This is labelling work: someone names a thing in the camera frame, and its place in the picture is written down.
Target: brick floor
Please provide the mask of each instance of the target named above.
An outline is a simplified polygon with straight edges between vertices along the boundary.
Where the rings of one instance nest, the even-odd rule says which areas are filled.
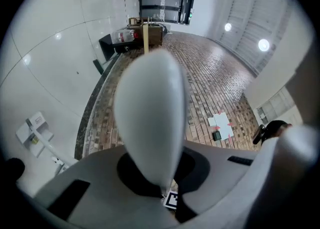
[[[173,54],[187,73],[190,98],[185,138],[209,146],[258,150],[260,146],[252,144],[258,124],[243,96],[254,79],[250,70],[217,43],[197,35],[167,34],[163,48]],[[123,145],[113,115],[114,94],[123,71],[143,53],[143,48],[131,50],[114,65],[93,109],[84,156]],[[231,141],[215,142],[212,138],[213,129],[207,119],[219,112],[225,112],[232,123]]]

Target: plastic bottle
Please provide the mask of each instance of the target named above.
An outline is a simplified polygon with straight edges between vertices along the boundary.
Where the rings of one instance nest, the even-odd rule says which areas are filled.
[[[133,42],[138,34],[134,30],[122,29],[111,33],[111,40],[113,44]]]

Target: white pipe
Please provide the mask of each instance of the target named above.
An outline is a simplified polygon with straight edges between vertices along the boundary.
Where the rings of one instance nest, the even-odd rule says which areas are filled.
[[[35,134],[35,136],[43,143],[43,145],[50,150],[52,154],[54,154],[59,160],[61,160],[64,164],[69,167],[78,162],[77,159],[72,158],[71,156],[65,155],[64,153],[58,151],[54,146],[52,146],[49,141],[47,141],[32,125],[29,125],[31,131]]]

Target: black hair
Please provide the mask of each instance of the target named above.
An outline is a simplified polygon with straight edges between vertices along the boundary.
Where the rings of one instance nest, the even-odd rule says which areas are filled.
[[[263,143],[265,140],[275,137],[278,130],[281,128],[281,126],[287,126],[288,123],[286,123],[283,120],[273,120],[271,121],[264,130],[264,134],[261,138],[261,143]]]

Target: white wall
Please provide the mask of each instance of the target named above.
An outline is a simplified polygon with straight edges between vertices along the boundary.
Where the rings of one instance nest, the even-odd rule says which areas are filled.
[[[214,39],[224,0],[194,0],[190,25],[165,23],[171,31]]]
[[[0,51],[2,149],[6,158],[25,163],[18,185],[29,195],[57,166],[49,151],[39,158],[29,153],[16,130],[41,111],[54,133],[52,144],[74,156],[80,121],[100,78],[93,60],[105,62],[99,39],[139,15],[139,0],[128,1],[125,7],[125,0],[25,0],[12,21]]]
[[[295,4],[288,26],[272,58],[244,94],[252,109],[275,95],[294,75],[315,36],[303,10]]]

